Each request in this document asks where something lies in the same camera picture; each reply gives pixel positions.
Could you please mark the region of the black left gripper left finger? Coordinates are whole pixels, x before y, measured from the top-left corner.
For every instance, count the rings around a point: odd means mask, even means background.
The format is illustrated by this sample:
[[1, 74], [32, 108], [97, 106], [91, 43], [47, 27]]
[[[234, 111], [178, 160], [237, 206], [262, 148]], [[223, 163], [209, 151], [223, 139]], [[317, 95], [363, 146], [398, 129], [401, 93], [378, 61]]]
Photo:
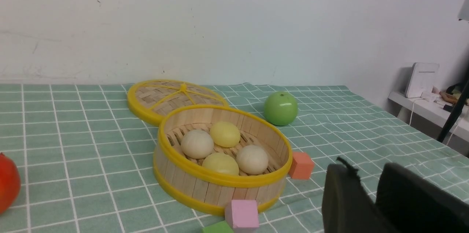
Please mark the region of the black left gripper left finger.
[[342, 157], [327, 166], [322, 197], [325, 233], [397, 233], [362, 186], [358, 169]]

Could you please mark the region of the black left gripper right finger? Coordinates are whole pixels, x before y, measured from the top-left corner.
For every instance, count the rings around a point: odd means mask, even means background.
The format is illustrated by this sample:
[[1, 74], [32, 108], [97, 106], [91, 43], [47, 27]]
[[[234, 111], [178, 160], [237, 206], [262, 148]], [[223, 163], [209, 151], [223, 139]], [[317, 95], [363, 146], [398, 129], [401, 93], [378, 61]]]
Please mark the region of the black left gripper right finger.
[[467, 233], [469, 206], [397, 163], [386, 163], [377, 208], [401, 233]]

